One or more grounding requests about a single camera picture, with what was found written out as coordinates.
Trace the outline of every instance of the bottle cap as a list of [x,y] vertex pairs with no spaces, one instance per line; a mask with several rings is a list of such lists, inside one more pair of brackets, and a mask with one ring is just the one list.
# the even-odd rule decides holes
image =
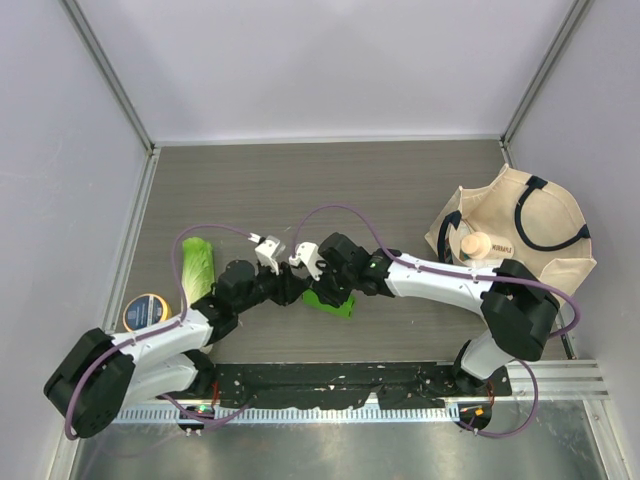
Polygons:
[[467,255],[476,255],[482,251],[483,242],[477,235],[467,235],[460,242],[460,249]]

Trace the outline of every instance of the green vegetable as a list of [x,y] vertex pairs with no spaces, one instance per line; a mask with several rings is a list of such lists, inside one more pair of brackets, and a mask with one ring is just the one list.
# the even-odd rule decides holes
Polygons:
[[215,282],[213,272],[213,246],[199,237],[182,242],[182,286],[187,294],[187,304],[211,293]]

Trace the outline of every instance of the bottle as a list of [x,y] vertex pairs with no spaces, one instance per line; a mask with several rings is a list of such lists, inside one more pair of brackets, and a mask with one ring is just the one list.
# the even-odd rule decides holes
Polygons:
[[508,238],[474,232],[460,242],[460,250],[472,260],[513,257],[513,244]]

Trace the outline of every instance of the green object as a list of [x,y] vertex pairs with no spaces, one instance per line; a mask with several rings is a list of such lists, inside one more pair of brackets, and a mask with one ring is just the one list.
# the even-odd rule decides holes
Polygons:
[[213,246],[199,237],[187,238],[182,242],[182,287],[187,305],[211,293],[214,282]]
[[322,310],[323,312],[331,313],[333,315],[337,315],[338,317],[351,318],[351,314],[353,313],[353,306],[356,303],[356,297],[354,297],[353,295],[349,295],[349,298],[346,302],[344,302],[340,307],[335,308],[331,305],[320,303],[318,296],[313,291],[307,290],[302,294],[302,301],[313,308]]

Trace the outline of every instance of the black mounting plate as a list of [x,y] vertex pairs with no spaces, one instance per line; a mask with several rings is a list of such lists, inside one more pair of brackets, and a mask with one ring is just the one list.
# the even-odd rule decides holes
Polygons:
[[[380,408],[444,406],[444,397],[468,397],[453,380],[452,365],[438,362],[219,363],[220,405],[237,408],[342,410],[364,405],[376,393]],[[507,369],[490,378],[495,396],[511,395]],[[477,393],[486,396],[485,391]]]

